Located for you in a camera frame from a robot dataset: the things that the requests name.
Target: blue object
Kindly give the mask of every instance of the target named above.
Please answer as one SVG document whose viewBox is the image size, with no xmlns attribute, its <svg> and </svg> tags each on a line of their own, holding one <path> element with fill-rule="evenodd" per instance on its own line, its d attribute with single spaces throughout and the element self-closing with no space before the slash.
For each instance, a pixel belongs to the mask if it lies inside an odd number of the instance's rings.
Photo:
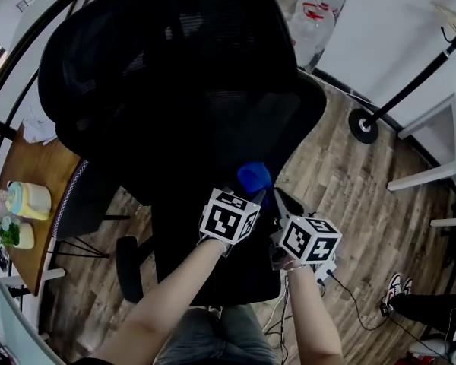
<svg viewBox="0 0 456 365">
<path fill-rule="evenodd" d="M 272 187 L 271 175 L 263 162 L 248 162 L 236 174 L 249 195 Z"/>
</svg>

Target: white cable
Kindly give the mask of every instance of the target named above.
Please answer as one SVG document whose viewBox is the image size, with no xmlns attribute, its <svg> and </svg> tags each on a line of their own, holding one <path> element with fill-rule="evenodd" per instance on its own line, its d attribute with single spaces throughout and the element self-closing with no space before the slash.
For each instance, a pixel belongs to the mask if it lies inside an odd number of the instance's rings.
<svg viewBox="0 0 456 365">
<path fill-rule="evenodd" d="M 445 336 L 445 339 L 444 339 L 445 341 L 448 340 L 449 330 L 451 330 L 451 317 L 452 317 L 453 311 L 455 311 L 455 310 L 456 310 L 456 308 L 453 308 L 453 309 L 451 310 L 451 312 L 449 313 L 449 326 L 448 326 L 448 332 L 446 332 L 446 336 Z"/>
<path fill-rule="evenodd" d="M 287 292 L 287 283 L 284 285 L 283 287 L 283 294 L 282 296 L 279 298 L 279 300 L 275 303 L 275 306 L 274 308 L 272 309 L 272 314 L 271 314 L 271 317 L 268 319 L 268 322 L 267 324 L 265 325 L 265 327 L 262 329 L 263 332 L 265 332 L 265 329 L 268 327 L 268 325 L 270 324 L 272 318 L 274 317 L 274 314 L 275 314 L 275 309 L 277 308 L 277 306 L 280 304 L 280 302 L 282 301 L 282 299 L 286 296 L 286 292 Z"/>
<path fill-rule="evenodd" d="M 289 357 L 289 351 L 287 350 L 287 348 L 284 347 L 283 345 L 283 324 L 286 320 L 286 311 L 287 311 L 287 304 L 289 303 L 289 299 L 290 299 L 290 292 L 287 292 L 287 295 L 286 295 L 286 299 L 284 301 L 284 307 L 283 307 L 283 311 L 282 311 L 282 319 L 280 320 L 280 351 L 282 352 L 282 365 L 285 364 L 286 362 L 286 359 Z M 286 359 L 284 360 L 283 358 L 283 349 L 286 349 L 286 352 L 287 352 L 287 356 L 286 356 Z"/>
<path fill-rule="evenodd" d="M 323 84 L 326 84 L 326 85 L 328 85 L 328 86 L 330 86 L 330 87 L 333 87 L 334 89 L 337 89 L 337 90 L 340 91 L 342 94 L 346 94 L 346 95 L 348 95 L 348 96 L 351 96 L 351 97 L 354 98 L 354 99 L 358 99 L 358 100 L 364 101 L 364 102 L 367 103 L 367 104 L 372 104 L 373 106 L 376 106 L 375 103 L 372 103 L 371 101 L 362 99 L 361 97 L 359 97 L 359 96 L 357 96 L 357 95 L 355 95 L 355 94 L 351 94 L 350 92 L 345 92 L 344 90 L 342 90 L 342 89 L 340 89 L 340 88 L 338 88 L 338 87 L 335 87 L 334 85 L 329 84 L 328 82 L 326 82 L 326 81 L 320 79 L 320 78 L 317 77 L 317 76 L 314 76 L 314 75 L 309 75 L 309 76 L 311 76 L 312 78 L 314 78 L 314 79 L 317 80 L 317 81 L 322 82 Z"/>
</svg>

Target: potted plant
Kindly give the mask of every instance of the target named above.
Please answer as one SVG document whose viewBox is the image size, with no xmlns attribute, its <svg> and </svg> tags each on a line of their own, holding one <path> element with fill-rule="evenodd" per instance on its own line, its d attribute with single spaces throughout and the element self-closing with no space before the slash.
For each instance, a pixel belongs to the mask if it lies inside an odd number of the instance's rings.
<svg viewBox="0 0 456 365">
<path fill-rule="evenodd" d="M 29 223 L 5 216 L 0 220 L 0 243 L 18 249 L 32 249 L 34 245 L 33 228 Z"/>
</svg>

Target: wooden table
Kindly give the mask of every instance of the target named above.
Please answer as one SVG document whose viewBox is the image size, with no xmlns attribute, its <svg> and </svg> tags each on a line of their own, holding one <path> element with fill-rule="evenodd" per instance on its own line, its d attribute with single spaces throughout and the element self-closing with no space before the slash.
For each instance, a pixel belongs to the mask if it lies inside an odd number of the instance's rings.
<svg viewBox="0 0 456 365">
<path fill-rule="evenodd" d="M 30 221 L 35 238 L 34 247 L 31 250 L 7 248 L 10 259 L 27 288 L 37 296 L 55 213 L 80 158 L 58 139 L 46 146 L 42 143 L 29 144 L 24 140 L 23 133 L 24 127 L 21 125 L 0 174 L 0 190 L 7 189 L 8 181 L 21 181 L 45 186 L 51 192 L 52 209 L 49 219 Z"/>
</svg>

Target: chair base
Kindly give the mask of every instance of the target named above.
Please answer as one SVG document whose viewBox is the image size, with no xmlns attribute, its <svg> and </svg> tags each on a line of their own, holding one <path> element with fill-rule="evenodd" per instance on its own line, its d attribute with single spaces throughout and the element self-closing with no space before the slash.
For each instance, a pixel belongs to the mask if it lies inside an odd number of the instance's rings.
<svg viewBox="0 0 456 365">
<path fill-rule="evenodd" d="M 54 252 L 54 251 L 48 252 L 48 253 L 53 253 L 53 254 L 55 254 L 57 256 L 84 257 L 84 258 L 90 258 L 90 259 L 108 259 L 109 258 L 109 254 L 105 254 L 105 253 L 99 251 L 98 249 L 95 249 L 89 243 L 86 243 L 83 240 L 80 240 L 77 236 L 75 236 L 74 238 L 76 240 L 78 240 L 79 242 L 83 243 L 85 246 L 89 247 L 89 249 L 85 249 L 84 247 L 75 245 L 75 244 L 73 244 L 71 242 L 68 242 L 66 240 L 58 240 L 58 242 L 66 243 L 69 246 L 75 247 L 76 249 L 80 249 L 80 250 L 83 250 L 85 252 L 89 252 L 91 254 L 90 255 L 84 255 L 84 254 L 74 254 L 74 253 L 69 253 L 69 252 Z"/>
<path fill-rule="evenodd" d="M 372 144 L 378 138 L 378 125 L 373 123 L 369 127 L 365 127 L 365 122 L 372 114 L 365 111 L 364 109 L 355 109 L 351 111 L 348 123 L 350 124 L 350 130 L 362 143 Z"/>
</svg>

